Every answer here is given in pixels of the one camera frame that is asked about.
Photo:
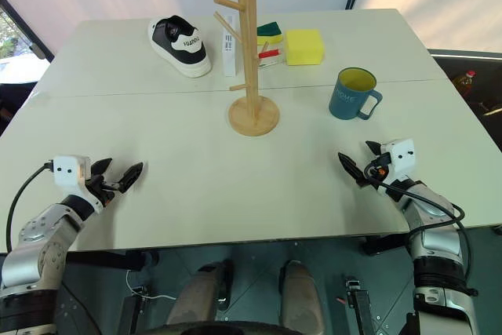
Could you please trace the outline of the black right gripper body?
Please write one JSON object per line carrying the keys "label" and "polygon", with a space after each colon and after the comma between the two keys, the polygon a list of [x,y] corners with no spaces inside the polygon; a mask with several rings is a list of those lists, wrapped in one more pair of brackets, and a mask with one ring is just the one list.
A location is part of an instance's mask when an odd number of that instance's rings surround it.
{"label": "black right gripper body", "polygon": [[390,189],[391,186],[385,183],[389,174],[389,165],[391,164],[391,154],[385,152],[372,160],[363,170],[365,186],[373,186],[376,190],[379,188]]}

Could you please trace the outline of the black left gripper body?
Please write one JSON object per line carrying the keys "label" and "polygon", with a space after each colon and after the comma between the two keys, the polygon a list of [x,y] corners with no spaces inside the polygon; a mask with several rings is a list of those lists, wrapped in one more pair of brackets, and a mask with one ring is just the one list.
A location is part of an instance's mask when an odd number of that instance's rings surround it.
{"label": "black left gripper body", "polygon": [[106,181],[103,174],[95,174],[85,181],[85,187],[103,207],[106,207],[115,197],[114,192],[118,191],[119,183]]}

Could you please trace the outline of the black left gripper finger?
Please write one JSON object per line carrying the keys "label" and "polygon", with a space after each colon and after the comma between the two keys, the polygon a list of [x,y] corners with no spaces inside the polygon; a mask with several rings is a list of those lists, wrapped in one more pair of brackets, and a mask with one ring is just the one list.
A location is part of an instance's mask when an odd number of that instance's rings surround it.
{"label": "black left gripper finger", "polygon": [[91,165],[91,175],[96,176],[96,175],[104,175],[104,173],[107,171],[108,166],[111,164],[112,158],[104,158],[101,160],[98,160],[94,162]]}
{"label": "black left gripper finger", "polygon": [[140,178],[144,164],[138,162],[130,166],[122,175],[122,178],[117,183],[117,190],[121,193],[127,192],[133,184]]}

